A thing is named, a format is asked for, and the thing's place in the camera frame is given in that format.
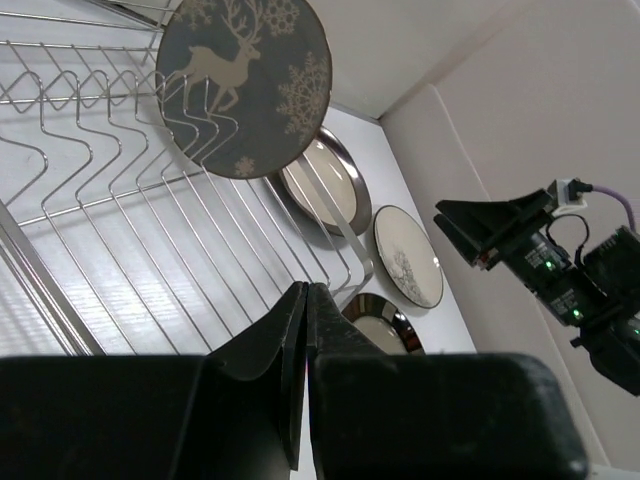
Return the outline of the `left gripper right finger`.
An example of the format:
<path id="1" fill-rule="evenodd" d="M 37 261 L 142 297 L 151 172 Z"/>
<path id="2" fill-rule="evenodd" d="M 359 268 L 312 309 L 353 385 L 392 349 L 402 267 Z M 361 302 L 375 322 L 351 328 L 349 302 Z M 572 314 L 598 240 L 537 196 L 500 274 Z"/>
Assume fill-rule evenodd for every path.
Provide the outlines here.
<path id="1" fill-rule="evenodd" d="M 340 313 L 324 284 L 309 287 L 307 373 L 309 426 L 320 479 L 390 479 L 384 435 L 390 407 L 388 356 Z"/>

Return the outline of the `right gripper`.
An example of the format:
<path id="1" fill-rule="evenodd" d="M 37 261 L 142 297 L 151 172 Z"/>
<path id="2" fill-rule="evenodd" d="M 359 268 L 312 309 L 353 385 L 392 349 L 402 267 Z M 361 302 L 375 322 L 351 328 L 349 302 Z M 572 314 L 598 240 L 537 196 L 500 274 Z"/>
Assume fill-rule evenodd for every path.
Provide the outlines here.
<path id="1" fill-rule="evenodd" d="M 550 218 L 547 190 L 506 201 L 442 200 L 436 225 L 471 266 L 503 262 L 565 326 L 593 328 L 635 316 L 635 232 L 618 228 L 575 264 L 540 233 L 510 253 L 507 236 L 539 229 Z"/>

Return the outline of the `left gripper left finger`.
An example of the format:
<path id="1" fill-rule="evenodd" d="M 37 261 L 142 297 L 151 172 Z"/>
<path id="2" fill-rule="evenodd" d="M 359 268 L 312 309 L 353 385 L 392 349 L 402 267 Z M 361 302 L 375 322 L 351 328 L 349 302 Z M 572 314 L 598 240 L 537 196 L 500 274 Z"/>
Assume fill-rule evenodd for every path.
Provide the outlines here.
<path id="1" fill-rule="evenodd" d="M 306 284 L 210 356 L 207 468 L 295 470 L 305 385 Z"/>

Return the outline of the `grey reindeer plate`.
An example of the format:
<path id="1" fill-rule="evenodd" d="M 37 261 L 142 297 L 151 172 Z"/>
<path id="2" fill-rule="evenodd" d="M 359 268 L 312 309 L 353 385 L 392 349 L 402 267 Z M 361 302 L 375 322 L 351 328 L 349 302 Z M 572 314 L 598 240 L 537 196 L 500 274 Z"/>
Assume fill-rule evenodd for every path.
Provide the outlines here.
<path id="1" fill-rule="evenodd" d="M 187 161 L 230 179 L 302 156 L 326 116 L 332 55 L 307 1 L 183 1 L 156 57 L 161 115 Z"/>

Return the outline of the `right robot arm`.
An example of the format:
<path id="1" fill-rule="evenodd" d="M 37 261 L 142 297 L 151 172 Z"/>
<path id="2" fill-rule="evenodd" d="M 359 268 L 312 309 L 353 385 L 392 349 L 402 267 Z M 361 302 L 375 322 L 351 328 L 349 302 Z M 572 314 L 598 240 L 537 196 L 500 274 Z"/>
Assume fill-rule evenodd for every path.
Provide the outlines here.
<path id="1" fill-rule="evenodd" d="M 578 179 L 508 201 L 441 200 L 434 218 L 472 267 L 503 263 L 562 325 L 576 327 L 571 342 L 593 367 L 639 393 L 639 235 L 629 222 L 587 252 L 569 254 L 550 234 L 575 215 L 596 186 Z"/>

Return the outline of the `brown rimmed cream plate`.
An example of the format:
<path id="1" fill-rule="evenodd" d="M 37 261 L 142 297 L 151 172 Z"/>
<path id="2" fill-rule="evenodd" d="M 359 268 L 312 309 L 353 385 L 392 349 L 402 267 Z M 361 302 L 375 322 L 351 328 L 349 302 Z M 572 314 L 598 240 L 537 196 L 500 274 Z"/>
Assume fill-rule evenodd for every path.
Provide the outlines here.
<path id="1" fill-rule="evenodd" d="M 278 173 L 278 180 L 305 215 L 340 236 L 342 231 L 313 178 L 326 189 L 354 234 L 364 234 L 373 218 L 369 189 L 350 152 L 326 127 L 319 130 L 303 156 Z"/>

